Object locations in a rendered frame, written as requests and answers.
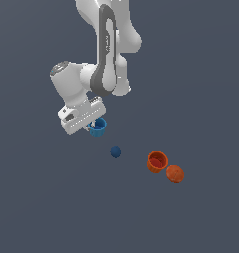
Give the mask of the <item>orange ball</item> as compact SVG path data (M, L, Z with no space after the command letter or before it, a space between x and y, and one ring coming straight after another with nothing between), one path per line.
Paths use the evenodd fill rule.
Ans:
M170 165L166 169L166 177L173 183L180 183L184 179L184 171L177 165Z

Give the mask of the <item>orange cup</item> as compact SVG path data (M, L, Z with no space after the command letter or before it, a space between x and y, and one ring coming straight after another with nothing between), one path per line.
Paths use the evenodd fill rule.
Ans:
M148 155L147 168L152 173L159 173L168 165L168 157L161 151L152 151Z

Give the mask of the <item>blue cup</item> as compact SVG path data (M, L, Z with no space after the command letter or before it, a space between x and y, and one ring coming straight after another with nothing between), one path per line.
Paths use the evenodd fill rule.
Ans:
M97 118L95 125L94 129L90 129L90 134L93 137L101 137L105 133L107 122L103 118Z

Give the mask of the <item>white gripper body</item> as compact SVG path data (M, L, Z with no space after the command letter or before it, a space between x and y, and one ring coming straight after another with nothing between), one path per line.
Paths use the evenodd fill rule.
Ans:
M86 127L89 123L94 122L98 117L106 112L101 97L94 97L91 100L85 99L82 104L75 108L64 106L58 116L61 124L68 135Z

